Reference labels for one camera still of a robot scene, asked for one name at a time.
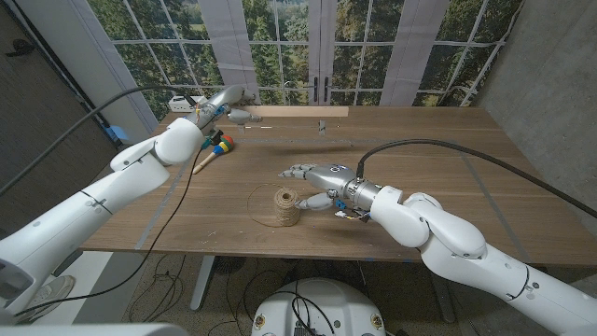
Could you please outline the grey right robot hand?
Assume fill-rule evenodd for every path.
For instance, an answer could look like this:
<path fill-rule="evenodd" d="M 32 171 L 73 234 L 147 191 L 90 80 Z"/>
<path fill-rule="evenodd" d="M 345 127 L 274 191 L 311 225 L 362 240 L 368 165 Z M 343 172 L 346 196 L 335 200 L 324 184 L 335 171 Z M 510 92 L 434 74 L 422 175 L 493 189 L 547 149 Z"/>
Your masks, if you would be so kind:
<path fill-rule="evenodd" d="M 341 164 L 300 163 L 282 171 L 279 176 L 306 180 L 322 190 L 321 193 L 295 203 L 298 209 L 313 211 L 332 207 L 336 199 L 344 196 L 347 185 L 356 179 L 355 172 Z"/>

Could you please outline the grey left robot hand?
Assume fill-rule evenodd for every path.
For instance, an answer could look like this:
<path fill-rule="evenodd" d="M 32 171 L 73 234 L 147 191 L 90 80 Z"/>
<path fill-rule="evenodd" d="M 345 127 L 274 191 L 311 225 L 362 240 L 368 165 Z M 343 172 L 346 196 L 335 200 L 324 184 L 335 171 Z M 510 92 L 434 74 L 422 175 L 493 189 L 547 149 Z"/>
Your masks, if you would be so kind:
<path fill-rule="evenodd" d="M 247 122 L 261 122 L 262 117 L 245 110 L 234 108 L 241 102 L 250 102 L 255 95 L 240 85 L 230 86 L 199 105 L 194 112 L 186 115 L 186 119 L 207 133 L 215 128 L 215 124 L 223 117 L 229 122 L 244 125 Z"/>

